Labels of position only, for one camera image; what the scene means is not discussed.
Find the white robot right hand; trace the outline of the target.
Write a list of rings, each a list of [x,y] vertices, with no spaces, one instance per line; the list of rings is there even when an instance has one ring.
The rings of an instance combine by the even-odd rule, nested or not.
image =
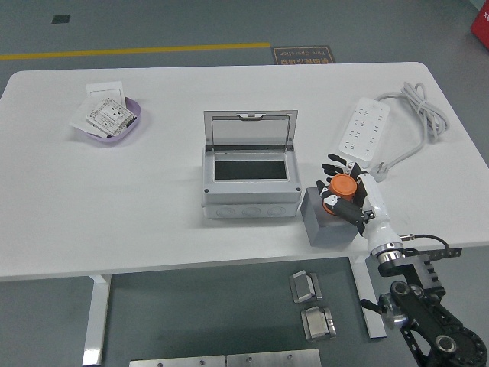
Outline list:
[[[380,263],[402,258],[402,240],[390,225],[376,180],[354,161],[337,154],[329,154],[328,159],[333,163],[322,165],[328,178],[316,182],[323,209],[354,225]]]

